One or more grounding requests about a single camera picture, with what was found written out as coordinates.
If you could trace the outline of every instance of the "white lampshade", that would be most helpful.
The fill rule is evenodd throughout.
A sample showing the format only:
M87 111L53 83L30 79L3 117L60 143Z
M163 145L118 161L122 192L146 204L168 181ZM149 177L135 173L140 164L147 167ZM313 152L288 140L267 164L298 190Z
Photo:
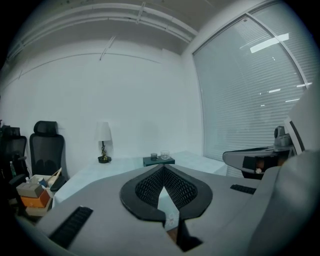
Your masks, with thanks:
M108 122L98 121L96 123L94 139L99 142L111 140L111 131Z

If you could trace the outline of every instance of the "bottle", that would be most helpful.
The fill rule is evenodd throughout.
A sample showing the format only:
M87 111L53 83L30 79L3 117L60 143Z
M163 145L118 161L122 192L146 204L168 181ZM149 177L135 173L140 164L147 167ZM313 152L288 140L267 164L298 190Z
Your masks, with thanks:
M15 170L15 167L14 167L14 164L12 163L12 161L10 161L10 170L11 170L11 174L12 174L12 177L16 177L17 174L16 174L16 170Z

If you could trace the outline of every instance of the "desk surface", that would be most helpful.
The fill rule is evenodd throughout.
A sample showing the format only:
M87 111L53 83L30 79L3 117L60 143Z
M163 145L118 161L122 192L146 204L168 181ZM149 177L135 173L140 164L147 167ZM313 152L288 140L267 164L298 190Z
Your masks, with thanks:
M199 156L188 151L173 153L171 156L175 159L175 164L182 167L223 176L227 174L227 165L221 161ZM99 163L97 159L93 159L59 189L54 195L52 207L94 181L142 167L142 157L113 158L110 163Z

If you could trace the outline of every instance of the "white wall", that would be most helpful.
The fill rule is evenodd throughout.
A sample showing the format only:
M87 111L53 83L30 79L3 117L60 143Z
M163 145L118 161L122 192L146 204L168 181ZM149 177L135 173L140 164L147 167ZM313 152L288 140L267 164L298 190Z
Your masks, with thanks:
M70 177L100 155L98 120L109 122L111 157L186 150L182 46L164 31L129 22L60 30L27 47L2 74L0 118L27 138L37 121L57 121ZM30 162L29 149L27 156Z
M186 85L187 149L190 152L203 155L204 140L201 93L192 54L228 22L262 2L264 2L264 0L234 0L224 8L217 10L216 14L203 26L196 38L188 45L181 56L185 73L184 82Z

